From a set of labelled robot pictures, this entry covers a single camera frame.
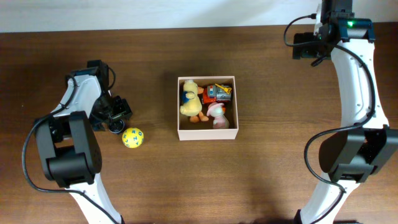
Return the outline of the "black round cap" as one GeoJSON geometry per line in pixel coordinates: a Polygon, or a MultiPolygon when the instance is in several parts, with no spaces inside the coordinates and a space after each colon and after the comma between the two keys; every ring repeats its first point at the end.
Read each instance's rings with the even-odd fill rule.
{"type": "Polygon", "coordinates": [[[108,125],[108,129],[113,134],[120,134],[124,131],[125,126],[126,126],[125,122],[122,119],[120,119],[118,121],[114,121],[114,122],[110,123],[108,125]]]}

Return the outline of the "yellow letter ball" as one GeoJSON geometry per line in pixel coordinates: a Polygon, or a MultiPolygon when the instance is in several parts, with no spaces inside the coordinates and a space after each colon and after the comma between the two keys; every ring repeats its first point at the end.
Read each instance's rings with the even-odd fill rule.
{"type": "Polygon", "coordinates": [[[128,148],[137,148],[144,142],[144,133],[138,128],[127,128],[122,133],[122,142],[128,148]]]}

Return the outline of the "yellow plush duck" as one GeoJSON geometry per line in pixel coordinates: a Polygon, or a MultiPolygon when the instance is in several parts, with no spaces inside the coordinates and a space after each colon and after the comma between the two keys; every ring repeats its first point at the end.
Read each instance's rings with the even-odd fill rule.
{"type": "Polygon", "coordinates": [[[189,122],[198,123],[209,121],[209,117],[202,112],[202,103],[199,95],[203,94],[204,89],[198,86],[193,80],[185,80],[181,95],[182,105],[180,113],[189,117],[189,122]]]}

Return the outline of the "red grey toy truck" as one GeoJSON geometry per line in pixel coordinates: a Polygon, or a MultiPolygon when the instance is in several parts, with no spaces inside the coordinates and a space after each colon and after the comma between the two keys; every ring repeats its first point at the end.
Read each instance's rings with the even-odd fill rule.
{"type": "Polygon", "coordinates": [[[233,89],[228,85],[208,85],[204,88],[202,94],[202,103],[209,105],[211,103],[227,103],[232,99],[233,89]]]}

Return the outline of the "pink hat duck figurine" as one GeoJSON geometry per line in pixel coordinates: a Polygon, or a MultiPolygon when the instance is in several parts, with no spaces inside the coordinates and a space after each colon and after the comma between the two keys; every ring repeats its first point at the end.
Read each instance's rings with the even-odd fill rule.
{"type": "Polygon", "coordinates": [[[229,121],[225,117],[224,103],[211,103],[208,106],[207,116],[213,117],[213,129],[228,129],[229,121]]]}

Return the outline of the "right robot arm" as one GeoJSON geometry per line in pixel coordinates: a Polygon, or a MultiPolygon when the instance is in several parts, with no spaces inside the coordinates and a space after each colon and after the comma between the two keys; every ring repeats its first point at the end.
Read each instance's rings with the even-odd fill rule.
{"type": "Polygon", "coordinates": [[[397,150],[374,74],[375,34],[370,19],[357,18],[351,1],[323,1],[310,18],[313,32],[297,33],[293,58],[317,66],[330,59],[341,99],[339,128],[322,131],[318,184],[295,223],[333,223],[350,193],[377,174],[397,150]]]}

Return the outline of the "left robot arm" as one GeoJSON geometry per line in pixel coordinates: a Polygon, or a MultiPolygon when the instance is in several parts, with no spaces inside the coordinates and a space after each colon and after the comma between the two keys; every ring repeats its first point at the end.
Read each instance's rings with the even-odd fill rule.
{"type": "Polygon", "coordinates": [[[48,115],[30,132],[35,137],[44,176],[70,194],[89,223],[123,223],[101,180],[102,155],[95,132],[119,134],[132,111],[125,99],[113,96],[114,70],[102,60],[65,77],[67,90],[48,115]]]}

